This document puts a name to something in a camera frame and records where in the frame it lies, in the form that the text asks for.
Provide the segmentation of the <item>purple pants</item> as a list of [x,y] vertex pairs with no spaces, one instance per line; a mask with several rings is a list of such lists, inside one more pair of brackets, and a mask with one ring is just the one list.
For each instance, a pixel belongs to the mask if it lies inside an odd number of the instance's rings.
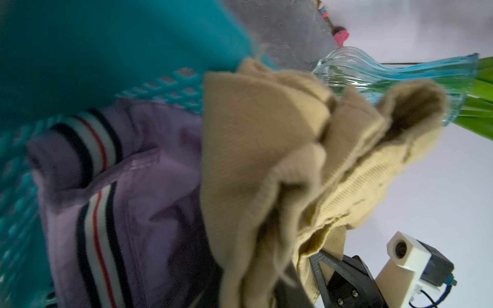
[[200,210],[200,116],[119,100],[26,149],[59,307],[189,307],[214,259]]

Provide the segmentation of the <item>teal plastic basket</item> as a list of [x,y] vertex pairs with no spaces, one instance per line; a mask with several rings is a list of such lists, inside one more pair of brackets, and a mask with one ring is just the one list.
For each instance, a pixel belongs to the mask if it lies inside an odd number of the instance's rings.
[[273,66],[224,1],[1,2],[1,306],[56,307],[26,142],[118,98],[200,114],[202,75]]

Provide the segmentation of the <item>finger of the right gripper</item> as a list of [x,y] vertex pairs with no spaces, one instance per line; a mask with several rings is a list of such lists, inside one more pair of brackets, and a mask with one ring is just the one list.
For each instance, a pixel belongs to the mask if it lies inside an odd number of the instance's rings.
[[324,307],[327,307],[328,300],[327,283],[334,273],[334,270],[329,267],[330,257],[334,256],[325,251],[320,251],[309,258]]

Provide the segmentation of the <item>khaki pants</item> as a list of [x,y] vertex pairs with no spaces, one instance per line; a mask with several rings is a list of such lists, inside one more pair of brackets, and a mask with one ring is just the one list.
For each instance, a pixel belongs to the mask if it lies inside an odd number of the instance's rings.
[[254,59],[204,75],[200,208],[222,272],[219,307],[278,307],[283,285],[319,296],[309,258],[341,258],[347,231],[442,132],[448,97],[431,80],[400,82],[371,104],[317,77]]

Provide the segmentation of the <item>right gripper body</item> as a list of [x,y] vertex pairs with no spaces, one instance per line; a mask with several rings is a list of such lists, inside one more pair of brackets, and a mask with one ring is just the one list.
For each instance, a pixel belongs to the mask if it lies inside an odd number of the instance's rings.
[[383,308],[386,301],[367,265],[358,256],[330,257],[334,273],[327,283],[327,307]]

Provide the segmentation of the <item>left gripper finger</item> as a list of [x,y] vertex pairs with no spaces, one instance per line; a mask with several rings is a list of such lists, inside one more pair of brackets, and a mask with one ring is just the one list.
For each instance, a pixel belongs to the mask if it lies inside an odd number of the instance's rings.
[[297,274],[294,265],[289,265],[285,273],[293,281],[292,285],[279,280],[274,294],[276,296],[278,308],[314,308],[312,301],[304,291],[303,285]]

